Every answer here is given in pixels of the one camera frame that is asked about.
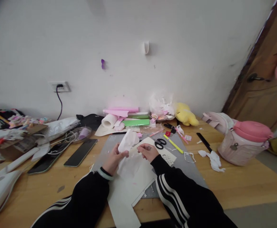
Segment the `smartphone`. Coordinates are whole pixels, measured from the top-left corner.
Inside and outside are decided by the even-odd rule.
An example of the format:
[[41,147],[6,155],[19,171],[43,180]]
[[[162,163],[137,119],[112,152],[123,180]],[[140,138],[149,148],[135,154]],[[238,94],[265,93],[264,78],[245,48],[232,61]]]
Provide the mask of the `smartphone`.
[[96,144],[97,139],[88,139],[85,141],[75,152],[72,156],[64,163],[64,166],[67,167],[78,167],[81,162],[85,159],[88,155],[90,150]]
[[[60,151],[63,151],[66,148],[66,146],[68,146],[68,144],[69,144],[68,142],[57,144],[52,147],[50,152],[52,151],[53,154],[59,153]],[[63,152],[57,155],[46,154],[28,171],[28,174],[45,173],[53,166],[53,164],[62,154]]]

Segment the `small bowl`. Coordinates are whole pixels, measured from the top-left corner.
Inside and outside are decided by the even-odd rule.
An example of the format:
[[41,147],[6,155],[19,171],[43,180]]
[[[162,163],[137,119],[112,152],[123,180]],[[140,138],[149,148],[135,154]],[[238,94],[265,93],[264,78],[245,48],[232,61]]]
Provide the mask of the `small bowl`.
[[[78,139],[79,134],[80,134],[81,130],[84,129],[84,128],[87,128],[88,131],[89,131],[89,133],[88,133],[88,135],[87,135],[85,138],[79,140],[79,139]],[[74,142],[72,142],[72,140],[74,140],[74,137],[70,137],[70,136],[73,135],[72,132],[73,132],[73,133],[78,133],[78,135],[77,135],[77,137],[76,137],[76,140],[75,140]],[[79,127],[79,128],[76,128],[76,129],[72,130],[71,132],[69,132],[69,133],[67,134],[67,136],[66,136],[66,138],[67,138],[67,139],[66,139],[66,142],[67,142],[67,143],[72,142],[71,144],[79,144],[79,143],[82,143],[82,142],[86,141],[88,138],[91,137],[91,135],[92,135],[92,129],[91,129],[90,127]]]

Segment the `black sleeve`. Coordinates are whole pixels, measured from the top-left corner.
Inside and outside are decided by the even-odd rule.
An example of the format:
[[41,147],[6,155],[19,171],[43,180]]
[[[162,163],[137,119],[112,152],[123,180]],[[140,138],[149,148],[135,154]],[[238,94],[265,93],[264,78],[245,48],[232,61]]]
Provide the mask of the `black sleeve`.
[[108,194],[108,180],[98,172],[90,172],[77,182],[72,195],[50,206],[31,227],[95,227]]
[[237,227],[213,192],[196,184],[158,155],[152,162],[161,201],[177,227]]

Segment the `green paper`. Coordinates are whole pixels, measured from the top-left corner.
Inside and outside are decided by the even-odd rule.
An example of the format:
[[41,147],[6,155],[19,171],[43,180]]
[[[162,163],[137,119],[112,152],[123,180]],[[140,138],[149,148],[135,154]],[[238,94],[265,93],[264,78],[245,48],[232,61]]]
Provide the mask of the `green paper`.
[[128,116],[128,118],[132,118],[132,119],[149,119],[149,115],[134,115],[134,116]]
[[150,124],[149,119],[124,120],[122,123],[125,124],[125,127],[144,126]]

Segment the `purple sticker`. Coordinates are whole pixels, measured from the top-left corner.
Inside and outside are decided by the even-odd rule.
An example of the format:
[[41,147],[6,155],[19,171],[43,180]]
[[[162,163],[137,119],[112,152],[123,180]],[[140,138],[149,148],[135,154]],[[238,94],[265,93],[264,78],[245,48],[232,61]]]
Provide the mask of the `purple sticker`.
[[105,60],[101,60],[101,68],[103,69],[103,70],[105,70]]

